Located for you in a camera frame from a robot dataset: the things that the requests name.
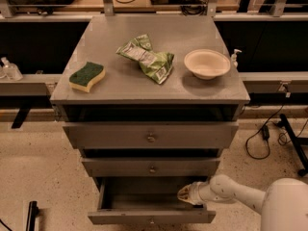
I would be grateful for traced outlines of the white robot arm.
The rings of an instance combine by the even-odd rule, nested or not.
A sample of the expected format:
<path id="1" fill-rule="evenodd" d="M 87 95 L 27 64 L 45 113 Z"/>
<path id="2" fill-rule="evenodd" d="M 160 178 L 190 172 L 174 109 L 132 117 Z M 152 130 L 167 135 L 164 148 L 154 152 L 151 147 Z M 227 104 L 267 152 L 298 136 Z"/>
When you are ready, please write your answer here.
<path id="1" fill-rule="evenodd" d="M 308 185 L 297 179 L 281 178 L 260 191 L 219 174 L 183 187 L 177 197 L 192 205 L 236 199 L 261 216 L 261 231 L 308 231 Z"/>

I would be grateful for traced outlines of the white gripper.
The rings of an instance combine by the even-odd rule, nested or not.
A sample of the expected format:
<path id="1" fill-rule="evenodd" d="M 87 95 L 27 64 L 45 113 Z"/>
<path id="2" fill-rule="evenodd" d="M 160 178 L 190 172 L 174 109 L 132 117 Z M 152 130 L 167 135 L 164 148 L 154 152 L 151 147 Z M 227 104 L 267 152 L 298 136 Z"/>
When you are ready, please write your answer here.
<path id="1" fill-rule="evenodd" d="M 193 182 L 179 190 L 177 196 L 180 201 L 193 206 L 203 205 L 210 196 L 210 187 L 207 182 Z"/>

